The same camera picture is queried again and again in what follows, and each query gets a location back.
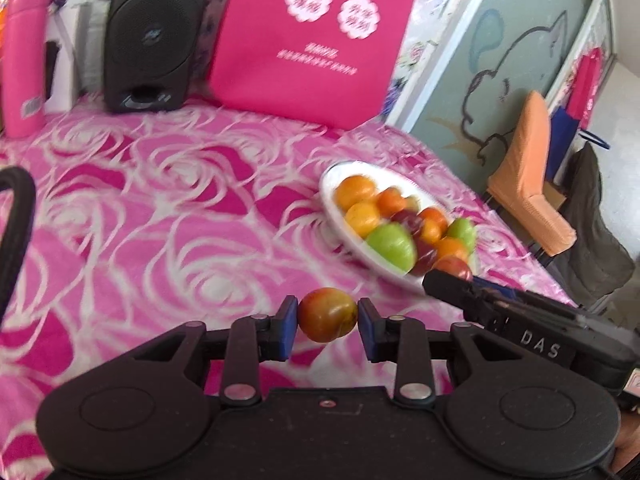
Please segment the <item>yellow-orange citrus lower left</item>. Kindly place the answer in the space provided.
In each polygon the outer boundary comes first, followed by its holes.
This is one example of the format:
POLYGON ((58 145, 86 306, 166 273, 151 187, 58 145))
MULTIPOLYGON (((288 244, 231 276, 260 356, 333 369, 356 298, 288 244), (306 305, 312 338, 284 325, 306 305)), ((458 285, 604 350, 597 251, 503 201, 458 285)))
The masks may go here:
POLYGON ((378 207, 373 202, 353 204, 344 215, 346 224, 363 240, 381 223, 378 207))

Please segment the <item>small tangerine top right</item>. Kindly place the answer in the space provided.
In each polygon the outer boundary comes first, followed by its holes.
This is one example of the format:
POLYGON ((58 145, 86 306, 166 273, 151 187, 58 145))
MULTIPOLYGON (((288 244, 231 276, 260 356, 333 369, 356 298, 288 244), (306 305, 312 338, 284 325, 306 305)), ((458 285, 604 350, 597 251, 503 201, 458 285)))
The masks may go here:
POLYGON ((419 212, 419 216, 424 221, 433 222, 435 226, 438 226, 439 231, 442 233, 445 233, 448 229, 449 221, 446 217, 446 214, 444 214, 437 207, 431 206, 424 208, 419 212))

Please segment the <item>orange covered chair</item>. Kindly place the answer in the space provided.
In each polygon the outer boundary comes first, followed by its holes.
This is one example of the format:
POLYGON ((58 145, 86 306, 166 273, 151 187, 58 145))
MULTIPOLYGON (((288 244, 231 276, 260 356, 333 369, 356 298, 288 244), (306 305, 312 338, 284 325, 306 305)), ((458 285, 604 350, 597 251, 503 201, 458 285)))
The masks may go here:
POLYGON ((575 230, 544 196, 551 139, 546 101, 537 91, 526 96, 510 148, 487 180, 487 192, 518 220, 550 257, 570 249, 575 230))

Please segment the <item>red tomato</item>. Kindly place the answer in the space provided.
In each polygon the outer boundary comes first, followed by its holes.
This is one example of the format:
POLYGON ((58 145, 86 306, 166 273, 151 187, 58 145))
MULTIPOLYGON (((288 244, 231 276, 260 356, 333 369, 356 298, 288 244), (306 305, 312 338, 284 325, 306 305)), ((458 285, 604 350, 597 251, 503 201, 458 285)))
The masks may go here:
POLYGON ((445 272, 468 282, 473 279, 473 272, 469 265, 463 259, 452 255, 439 258, 433 264, 432 269, 445 272))

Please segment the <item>large green tomato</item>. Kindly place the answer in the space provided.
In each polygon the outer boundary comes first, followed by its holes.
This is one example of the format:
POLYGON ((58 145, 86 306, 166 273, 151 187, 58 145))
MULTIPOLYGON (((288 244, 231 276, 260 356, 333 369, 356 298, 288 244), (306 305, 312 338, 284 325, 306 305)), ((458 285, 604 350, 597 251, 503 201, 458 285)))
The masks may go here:
POLYGON ((411 271, 418 260, 416 243, 397 222, 377 226, 367 237, 367 245, 402 273, 411 271))

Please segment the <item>white oval plate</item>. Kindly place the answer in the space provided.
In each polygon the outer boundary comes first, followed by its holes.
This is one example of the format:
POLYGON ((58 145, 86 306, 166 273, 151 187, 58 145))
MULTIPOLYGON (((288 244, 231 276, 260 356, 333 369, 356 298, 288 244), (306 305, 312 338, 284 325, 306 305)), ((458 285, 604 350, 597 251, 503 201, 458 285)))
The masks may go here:
POLYGON ((401 192, 416 196, 420 206, 438 207, 448 220, 452 219, 449 211, 444 211, 443 206, 436 203, 431 194, 428 194, 419 185, 397 172, 368 164, 358 160, 344 160, 329 166, 319 180, 319 193, 326 218, 336 236, 347 249, 365 266, 384 280, 393 283, 416 295, 424 296, 422 276, 402 272, 371 248, 356 232, 344 221, 343 213, 334 202, 334 192, 338 185, 348 177, 363 176, 370 178, 377 186, 388 184, 396 186, 401 192))

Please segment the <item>orange-red tomato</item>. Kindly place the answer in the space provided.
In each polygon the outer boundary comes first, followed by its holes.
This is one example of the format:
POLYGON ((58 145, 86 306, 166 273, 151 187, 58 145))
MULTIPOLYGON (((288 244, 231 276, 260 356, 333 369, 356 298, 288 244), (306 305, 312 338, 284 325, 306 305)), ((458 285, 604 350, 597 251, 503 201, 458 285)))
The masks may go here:
POLYGON ((358 321, 358 307, 349 294, 333 287, 322 287, 302 299, 297 323, 312 341, 326 344, 349 334, 358 321))

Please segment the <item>cartoon painted glass door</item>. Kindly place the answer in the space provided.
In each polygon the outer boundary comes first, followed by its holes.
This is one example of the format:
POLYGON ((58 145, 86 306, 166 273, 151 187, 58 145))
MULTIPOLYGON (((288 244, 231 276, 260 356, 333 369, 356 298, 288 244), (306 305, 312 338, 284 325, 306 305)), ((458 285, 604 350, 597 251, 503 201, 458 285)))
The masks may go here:
POLYGON ((561 89, 585 23, 608 0, 414 0, 383 108, 478 194, 502 162, 529 92, 561 89))

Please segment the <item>small tangerine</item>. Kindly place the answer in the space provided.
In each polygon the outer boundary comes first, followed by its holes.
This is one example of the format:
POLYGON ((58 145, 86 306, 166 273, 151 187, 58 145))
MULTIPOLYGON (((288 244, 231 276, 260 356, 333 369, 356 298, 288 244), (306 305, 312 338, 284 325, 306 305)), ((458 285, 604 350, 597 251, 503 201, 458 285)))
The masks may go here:
POLYGON ((405 197, 402 196, 400 189, 392 186, 378 193, 375 199, 375 205, 383 218, 390 219, 399 211, 404 210, 407 202, 405 197))
POLYGON ((442 233, 445 233, 448 229, 449 221, 446 217, 446 214, 444 214, 437 207, 431 206, 424 208, 419 212, 419 216, 424 221, 433 222, 435 226, 438 226, 439 231, 442 233))

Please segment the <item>small tangerine top middle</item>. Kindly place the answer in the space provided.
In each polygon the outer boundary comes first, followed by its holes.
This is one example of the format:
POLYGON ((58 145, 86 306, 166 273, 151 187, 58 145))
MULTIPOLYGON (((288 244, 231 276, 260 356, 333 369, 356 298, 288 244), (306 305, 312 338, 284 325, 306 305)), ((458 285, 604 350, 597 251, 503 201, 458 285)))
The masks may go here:
POLYGON ((378 193, 375 199, 375 205, 383 218, 390 219, 399 211, 404 210, 407 202, 405 197, 402 196, 400 189, 392 186, 378 193))

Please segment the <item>orange lower right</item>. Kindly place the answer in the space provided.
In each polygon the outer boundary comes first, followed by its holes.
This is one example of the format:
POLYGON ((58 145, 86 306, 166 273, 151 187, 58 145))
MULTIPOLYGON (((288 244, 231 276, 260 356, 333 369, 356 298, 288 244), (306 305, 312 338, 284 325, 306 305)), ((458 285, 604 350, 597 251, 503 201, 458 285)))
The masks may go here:
POLYGON ((434 244, 436 259, 445 257, 458 258, 464 262, 469 261, 469 249, 460 238, 445 236, 434 244))

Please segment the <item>pink thermos bottle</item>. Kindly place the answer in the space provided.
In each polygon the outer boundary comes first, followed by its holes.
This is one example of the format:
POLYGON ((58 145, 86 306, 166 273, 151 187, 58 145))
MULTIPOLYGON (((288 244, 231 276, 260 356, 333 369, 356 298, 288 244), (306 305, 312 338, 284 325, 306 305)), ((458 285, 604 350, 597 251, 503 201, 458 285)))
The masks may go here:
POLYGON ((21 139, 44 125, 46 32, 52 0, 8 0, 1 61, 4 133, 21 139))

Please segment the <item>dark red plum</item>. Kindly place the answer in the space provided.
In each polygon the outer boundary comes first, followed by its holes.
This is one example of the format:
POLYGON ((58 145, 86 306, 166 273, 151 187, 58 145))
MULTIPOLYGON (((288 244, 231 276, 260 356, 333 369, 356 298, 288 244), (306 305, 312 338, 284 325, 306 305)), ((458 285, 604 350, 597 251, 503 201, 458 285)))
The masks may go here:
POLYGON ((424 220, 416 212, 408 209, 397 211, 390 221, 400 224, 413 237, 419 236, 424 226, 424 220))
POLYGON ((437 260, 437 249, 433 244, 425 243, 423 240, 416 241, 416 263, 409 271, 414 276, 423 276, 431 270, 437 260))

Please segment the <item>hanging magenta bag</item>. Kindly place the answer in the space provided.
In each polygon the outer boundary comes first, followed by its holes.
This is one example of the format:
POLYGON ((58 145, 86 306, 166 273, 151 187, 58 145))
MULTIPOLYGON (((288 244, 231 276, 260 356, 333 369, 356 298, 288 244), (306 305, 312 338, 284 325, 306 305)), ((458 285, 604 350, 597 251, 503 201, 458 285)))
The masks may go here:
POLYGON ((603 63, 603 50, 593 48, 584 54, 578 64, 566 111, 571 118, 588 125, 599 87, 603 63))

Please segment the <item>large orange top left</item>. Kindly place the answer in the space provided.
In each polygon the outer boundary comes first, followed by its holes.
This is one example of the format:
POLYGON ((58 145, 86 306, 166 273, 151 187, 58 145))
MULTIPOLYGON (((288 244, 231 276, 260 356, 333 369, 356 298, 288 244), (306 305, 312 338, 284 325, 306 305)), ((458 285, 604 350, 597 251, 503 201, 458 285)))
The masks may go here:
POLYGON ((369 177, 353 174, 345 178, 334 191, 334 202, 341 211, 346 212, 351 206, 372 200, 378 194, 378 187, 369 177))

